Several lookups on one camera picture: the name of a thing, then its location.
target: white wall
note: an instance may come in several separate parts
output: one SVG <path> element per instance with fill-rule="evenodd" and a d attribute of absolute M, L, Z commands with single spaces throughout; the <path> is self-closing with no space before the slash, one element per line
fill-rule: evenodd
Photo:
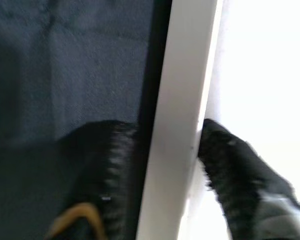
<path fill-rule="evenodd" d="M 252 143 L 300 198 L 300 0 L 225 0 L 206 117 Z"/>

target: dark navy fabric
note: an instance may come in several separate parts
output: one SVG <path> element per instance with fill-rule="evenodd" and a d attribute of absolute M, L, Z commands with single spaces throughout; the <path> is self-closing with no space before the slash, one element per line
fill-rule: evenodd
<path fill-rule="evenodd" d="M 137 122 L 145 137 L 134 239 L 171 2 L 0 0 L 0 240 L 43 239 L 83 166 L 56 141 L 102 120 Z"/>

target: bright background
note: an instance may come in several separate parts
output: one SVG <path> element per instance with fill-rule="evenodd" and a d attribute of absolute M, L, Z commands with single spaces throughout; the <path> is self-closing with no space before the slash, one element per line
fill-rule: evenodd
<path fill-rule="evenodd" d="M 300 200 L 300 0 L 224 0 L 208 97 L 212 118 L 253 145 Z M 198 164 L 186 239 L 227 239 Z"/>

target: dark fabric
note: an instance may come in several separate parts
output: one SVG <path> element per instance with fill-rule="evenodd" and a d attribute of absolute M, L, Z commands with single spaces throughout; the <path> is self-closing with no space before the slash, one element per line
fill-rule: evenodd
<path fill-rule="evenodd" d="M 0 144 L 136 122 L 153 0 L 0 0 Z"/>
<path fill-rule="evenodd" d="M 108 119 L 138 122 L 146 142 L 129 176 L 134 239 L 171 2 L 0 0 L 0 240 L 43 238 L 84 165 L 56 141 Z"/>

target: white metal bar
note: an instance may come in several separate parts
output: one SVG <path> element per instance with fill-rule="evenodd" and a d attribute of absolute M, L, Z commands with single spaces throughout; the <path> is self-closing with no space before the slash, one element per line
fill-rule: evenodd
<path fill-rule="evenodd" d="M 178 237 L 208 98 L 216 7 L 217 0 L 172 2 L 138 240 Z"/>

